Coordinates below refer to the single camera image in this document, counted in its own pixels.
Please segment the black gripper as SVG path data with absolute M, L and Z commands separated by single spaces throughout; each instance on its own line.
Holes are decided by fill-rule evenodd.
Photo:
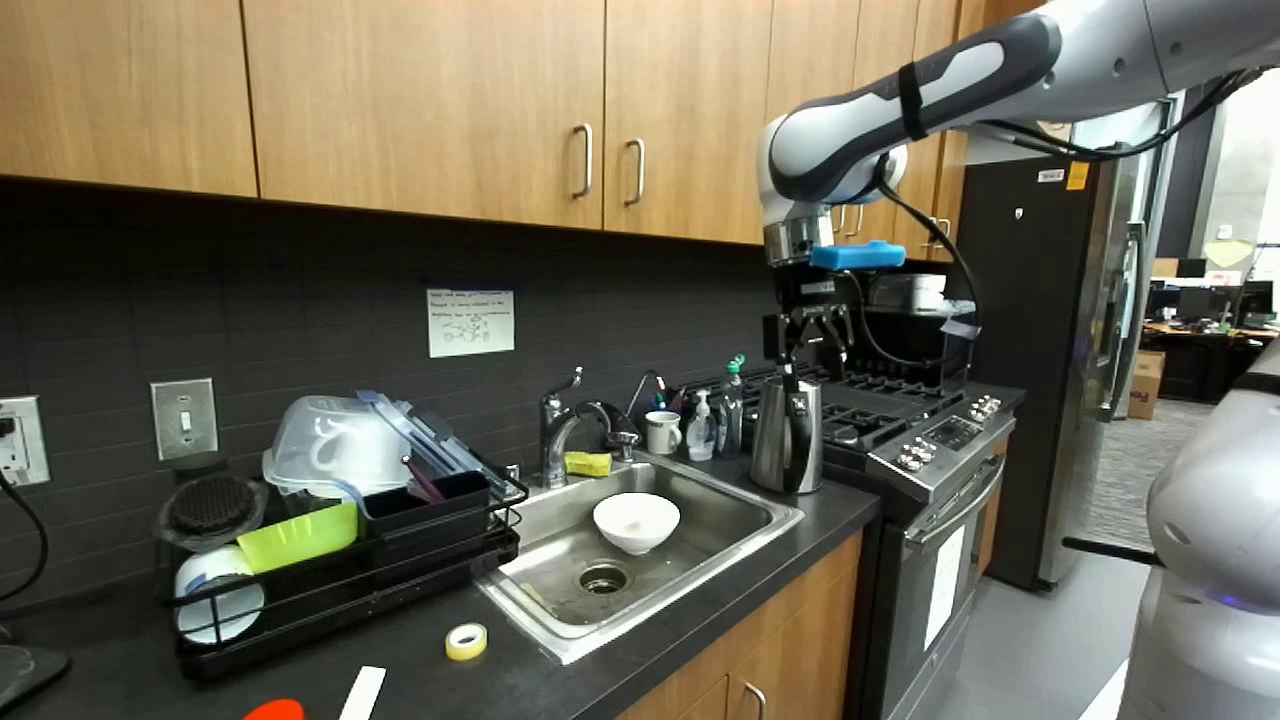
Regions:
M 853 302 L 834 273 L 788 264 L 772 273 L 778 309 L 764 318 L 764 355 L 821 377 L 843 377 Z

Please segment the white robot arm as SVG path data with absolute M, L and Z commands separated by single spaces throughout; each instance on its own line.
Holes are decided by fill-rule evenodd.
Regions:
M 897 201 L 909 150 L 933 134 L 998 127 L 1054 158 L 1123 159 L 1280 64 L 1280 0 L 1046 0 L 893 78 L 778 117 L 759 139 L 764 247 L 779 311 L 768 355 L 791 365 L 828 302 L 804 275 L 902 269 L 834 247 L 834 212 Z

